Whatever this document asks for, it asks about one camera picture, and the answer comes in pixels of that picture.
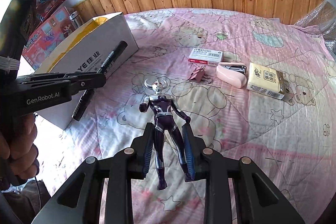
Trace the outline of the person's left hand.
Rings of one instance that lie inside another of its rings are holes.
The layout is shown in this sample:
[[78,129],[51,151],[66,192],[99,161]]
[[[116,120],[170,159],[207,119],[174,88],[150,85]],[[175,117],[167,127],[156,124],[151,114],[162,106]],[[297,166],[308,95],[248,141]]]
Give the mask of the person's left hand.
[[34,163],[38,156],[38,148],[34,145],[37,127],[33,113],[19,117],[14,125],[14,138],[10,144],[1,134],[1,158],[13,159],[9,164],[13,174],[22,180],[33,178],[38,174],[38,166]]

